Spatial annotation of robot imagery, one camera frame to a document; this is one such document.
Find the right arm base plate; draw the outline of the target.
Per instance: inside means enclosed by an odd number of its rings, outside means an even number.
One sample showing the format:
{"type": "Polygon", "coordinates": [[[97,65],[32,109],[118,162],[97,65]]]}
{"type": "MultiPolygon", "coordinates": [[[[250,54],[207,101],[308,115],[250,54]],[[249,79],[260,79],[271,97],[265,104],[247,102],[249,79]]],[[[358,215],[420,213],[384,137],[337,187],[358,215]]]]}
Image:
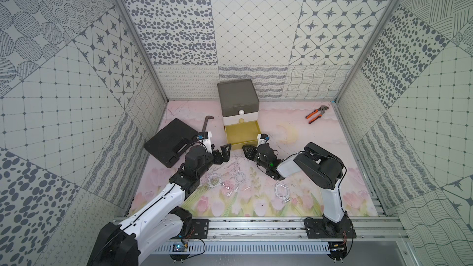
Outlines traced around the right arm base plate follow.
{"type": "Polygon", "coordinates": [[[311,239],[355,239],[357,237],[354,225],[347,213],[343,215],[338,223],[329,220],[325,216],[322,216],[321,219],[307,217],[304,219],[303,223],[307,237],[311,239]]]}

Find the orange handled pliers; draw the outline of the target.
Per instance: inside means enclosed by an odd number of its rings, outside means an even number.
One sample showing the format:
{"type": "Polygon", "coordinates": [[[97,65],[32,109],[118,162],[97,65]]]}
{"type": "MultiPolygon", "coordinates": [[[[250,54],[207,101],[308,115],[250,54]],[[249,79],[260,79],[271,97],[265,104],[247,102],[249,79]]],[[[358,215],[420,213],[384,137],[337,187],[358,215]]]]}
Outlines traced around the orange handled pliers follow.
{"type": "Polygon", "coordinates": [[[305,119],[308,120],[308,124],[312,124],[314,123],[316,120],[318,120],[319,118],[321,118],[324,113],[329,109],[328,106],[326,105],[323,105],[321,107],[319,107],[318,109],[315,109],[313,112],[309,113],[305,119]]]}

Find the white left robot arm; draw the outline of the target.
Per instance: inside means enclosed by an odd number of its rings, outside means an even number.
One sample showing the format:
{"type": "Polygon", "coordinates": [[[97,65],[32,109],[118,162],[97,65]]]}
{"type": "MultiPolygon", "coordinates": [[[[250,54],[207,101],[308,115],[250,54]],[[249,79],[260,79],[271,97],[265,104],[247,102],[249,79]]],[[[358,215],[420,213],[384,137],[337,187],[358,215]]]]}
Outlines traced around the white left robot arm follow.
{"type": "Polygon", "coordinates": [[[87,264],[139,266],[168,240],[191,236],[193,216],[182,204],[212,165],[230,160],[231,148],[230,144],[216,151],[204,145],[192,146],[158,196],[121,223],[109,222],[101,229],[87,264]]]}

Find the white earphones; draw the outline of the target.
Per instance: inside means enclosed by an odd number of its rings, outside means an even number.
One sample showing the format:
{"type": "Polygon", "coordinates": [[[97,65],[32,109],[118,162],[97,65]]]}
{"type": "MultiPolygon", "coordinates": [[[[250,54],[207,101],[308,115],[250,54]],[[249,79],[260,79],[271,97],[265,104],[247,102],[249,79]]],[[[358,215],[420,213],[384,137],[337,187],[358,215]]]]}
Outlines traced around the white earphones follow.
{"type": "Polygon", "coordinates": [[[233,194],[236,194],[239,191],[240,187],[246,183],[246,181],[246,174],[242,171],[237,172],[234,175],[233,182],[229,182],[229,184],[226,186],[226,195],[230,197],[233,194]]]}
{"type": "Polygon", "coordinates": [[[274,193],[277,198],[279,198],[283,203],[288,203],[290,202],[290,189],[289,187],[282,183],[282,182],[277,182],[274,187],[274,193]]]}
{"type": "Polygon", "coordinates": [[[217,187],[224,187],[224,181],[222,180],[222,176],[218,173],[213,173],[208,177],[208,187],[209,188],[217,188],[217,187]]]}

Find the aluminium rail frame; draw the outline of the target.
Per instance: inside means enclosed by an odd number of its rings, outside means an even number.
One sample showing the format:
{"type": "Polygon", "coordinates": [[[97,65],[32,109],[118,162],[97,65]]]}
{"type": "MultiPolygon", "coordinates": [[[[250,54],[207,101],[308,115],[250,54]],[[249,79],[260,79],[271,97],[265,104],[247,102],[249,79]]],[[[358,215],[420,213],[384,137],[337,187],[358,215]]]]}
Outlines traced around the aluminium rail frame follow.
{"type": "Polygon", "coordinates": [[[207,239],[172,238],[152,254],[182,261],[202,254],[326,254],[342,261],[357,241],[401,242],[405,229],[394,217],[351,219],[355,239],[307,237],[305,218],[210,218],[207,239]]]}

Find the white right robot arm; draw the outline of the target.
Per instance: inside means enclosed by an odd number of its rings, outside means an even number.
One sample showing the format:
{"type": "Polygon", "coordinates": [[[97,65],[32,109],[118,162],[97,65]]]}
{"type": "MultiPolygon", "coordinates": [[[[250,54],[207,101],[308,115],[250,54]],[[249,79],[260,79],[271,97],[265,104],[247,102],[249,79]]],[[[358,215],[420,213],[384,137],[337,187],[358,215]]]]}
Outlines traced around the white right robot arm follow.
{"type": "Polygon", "coordinates": [[[255,162],[273,180],[280,181],[298,172],[305,173],[321,189],[323,218],[332,224],[339,224],[345,218],[340,192],[345,165],[336,155],[313,142],[284,160],[277,158],[268,143],[257,147],[244,145],[243,152],[248,160],[255,162]]]}

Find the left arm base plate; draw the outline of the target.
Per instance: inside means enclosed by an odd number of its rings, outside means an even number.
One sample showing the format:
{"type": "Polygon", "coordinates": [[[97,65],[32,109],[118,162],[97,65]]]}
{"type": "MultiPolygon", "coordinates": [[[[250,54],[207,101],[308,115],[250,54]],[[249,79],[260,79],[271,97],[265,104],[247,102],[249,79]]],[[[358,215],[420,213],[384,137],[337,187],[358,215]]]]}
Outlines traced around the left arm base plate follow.
{"type": "Polygon", "coordinates": [[[209,231],[209,219],[191,219],[183,223],[180,238],[184,239],[207,239],[209,231]]]}

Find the yellow white drawer cabinet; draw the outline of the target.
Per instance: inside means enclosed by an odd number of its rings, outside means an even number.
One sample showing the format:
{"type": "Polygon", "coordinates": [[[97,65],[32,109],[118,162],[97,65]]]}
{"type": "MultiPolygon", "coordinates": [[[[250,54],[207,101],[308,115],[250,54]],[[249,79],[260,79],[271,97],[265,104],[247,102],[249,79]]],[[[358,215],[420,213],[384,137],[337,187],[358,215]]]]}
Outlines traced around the yellow white drawer cabinet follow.
{"type": "Polygon", "coordinates": [[[259,98],[251,79],[218,83],[224,126],[258,120],[259,98]]]}

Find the black plastic tool case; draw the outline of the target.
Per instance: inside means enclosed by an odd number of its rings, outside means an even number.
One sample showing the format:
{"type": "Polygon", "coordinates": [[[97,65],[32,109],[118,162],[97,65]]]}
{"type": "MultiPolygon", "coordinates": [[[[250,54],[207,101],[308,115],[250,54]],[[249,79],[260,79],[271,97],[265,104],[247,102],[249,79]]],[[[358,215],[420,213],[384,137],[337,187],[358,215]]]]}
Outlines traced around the black plastic tool case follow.
{"type": "Polygon", "coordinates": [[[191,143],[196,141],[198,131],[180,119],[173,119],[144,144],[144,149],[165,167],[173,167],[191,143]]]}

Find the dark grey hex wrench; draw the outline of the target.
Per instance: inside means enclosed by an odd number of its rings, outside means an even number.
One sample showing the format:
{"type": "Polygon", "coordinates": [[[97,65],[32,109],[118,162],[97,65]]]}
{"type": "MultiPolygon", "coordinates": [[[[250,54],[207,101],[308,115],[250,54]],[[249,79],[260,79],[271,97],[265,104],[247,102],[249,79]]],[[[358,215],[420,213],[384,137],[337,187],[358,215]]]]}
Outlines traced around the dark grey hex wrench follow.
{"type": "Polygon", "coordinates": [[[202,127],[202,133],[205,133],[205,132],[206,132],[208,122],[209,122],[209,120],[211,120],[211,119],[214,119],[214,117],[213,117],[213,116],[210,116],[210,115],[208,115],[208,116],[206,116],[206,117],[204,118],[204,123],[203,123],[203,127],[202,127]]]}

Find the yellow bottom drawer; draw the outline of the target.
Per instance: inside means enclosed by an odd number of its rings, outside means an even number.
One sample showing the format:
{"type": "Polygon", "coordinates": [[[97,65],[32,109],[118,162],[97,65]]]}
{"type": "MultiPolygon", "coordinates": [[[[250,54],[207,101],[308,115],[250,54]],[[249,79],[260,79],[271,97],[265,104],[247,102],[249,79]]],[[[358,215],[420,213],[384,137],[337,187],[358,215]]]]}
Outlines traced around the yellow bottom drawer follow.
{"type": "Polygon", "coordinates": [[[257,145],[257,136],[261,134],[257,121],[238,123],[225,126],[227,143],[232,145],[232,150],[240,150],[244,145],[257,145]]]}

